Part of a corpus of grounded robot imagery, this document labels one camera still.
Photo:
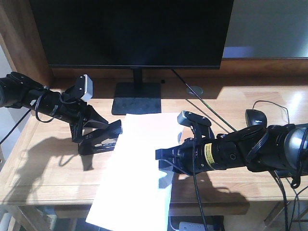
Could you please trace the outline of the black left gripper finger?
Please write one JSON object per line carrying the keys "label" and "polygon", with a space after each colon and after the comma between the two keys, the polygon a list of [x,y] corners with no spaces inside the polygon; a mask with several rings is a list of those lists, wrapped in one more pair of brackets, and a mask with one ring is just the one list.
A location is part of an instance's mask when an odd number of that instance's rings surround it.
{"label": "black left gripper finger", "polygon": [[84,127],[106,129],[109,122],[101,117],[91,105],[87,105],[84,117]]}
{"label": "black left gripper finger", "polygon": [[72,142],[81,143],[83,141],[83,120],[69,124]]}

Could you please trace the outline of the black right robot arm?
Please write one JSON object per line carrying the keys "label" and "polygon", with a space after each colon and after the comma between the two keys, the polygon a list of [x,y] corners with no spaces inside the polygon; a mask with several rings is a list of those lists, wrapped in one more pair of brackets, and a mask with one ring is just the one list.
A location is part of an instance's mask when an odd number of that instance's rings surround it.
{"label": "black right robot arm", "polygon": [[251,172],[286,171],[293,178],[308,173],[307,124],[255,125],[215,139],[187,138],[182,145],[155,151],[160,169],[193,173],[247,167]]}

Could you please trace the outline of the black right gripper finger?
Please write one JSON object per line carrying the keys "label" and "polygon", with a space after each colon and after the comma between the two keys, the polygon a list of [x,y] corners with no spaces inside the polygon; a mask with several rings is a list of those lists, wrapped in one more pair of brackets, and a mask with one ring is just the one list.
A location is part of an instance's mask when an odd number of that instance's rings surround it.
{"label": "black right gripper finger", "polygon": [[185,153],[181,145],[167,149],[157,149],[155,151],[156,160],[183,159],[184,157]]}
{"label": "black right gripper finger", "polygon": [[181,170],[180,160],[158,160],[158,168],[161,171],[173,171],[175,173],[183,173]]}

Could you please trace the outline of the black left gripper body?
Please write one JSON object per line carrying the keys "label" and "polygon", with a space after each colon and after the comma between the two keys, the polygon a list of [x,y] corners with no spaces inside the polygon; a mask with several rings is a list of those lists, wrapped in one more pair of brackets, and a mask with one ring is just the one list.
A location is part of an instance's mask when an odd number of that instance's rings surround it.
{"label": "black left gripper body", "polygon": [[66,91],[58,94],[59,108],[57,117],[69,124],[77,124],[81,121],[84,125],[91,115],[91,106],[84,100],[85,87],[71,86]]}

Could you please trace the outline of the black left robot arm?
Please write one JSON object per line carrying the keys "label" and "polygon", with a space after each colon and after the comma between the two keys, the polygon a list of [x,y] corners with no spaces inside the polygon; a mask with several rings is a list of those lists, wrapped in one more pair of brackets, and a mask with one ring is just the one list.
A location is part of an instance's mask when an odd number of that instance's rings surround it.
{"label": "black left robot arm", "polygon": [[18,72],[0,80],[0,105],[7,108],[25,107],[70,125],[72,140],[82,141],[83,128],[106,129],[108,121],[87,103],[93,95],[93,82],[84,74],[75,84],[59,93]]}

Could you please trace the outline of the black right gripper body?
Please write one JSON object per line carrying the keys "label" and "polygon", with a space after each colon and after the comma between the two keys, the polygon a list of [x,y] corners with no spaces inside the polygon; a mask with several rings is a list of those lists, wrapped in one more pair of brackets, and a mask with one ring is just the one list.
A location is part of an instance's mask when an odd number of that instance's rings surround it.
{"label": "black right gripper body", "polygon": [[195,173],[212,170],[226,170],[241,166],[241,153],[232,135],[219,134],[216,139],[202,138],[195,145],[195,160],[192,159],[193,139],[189,138],[179,146],[176,163],[179,168],[176,173],[191,176],[193,167]]}

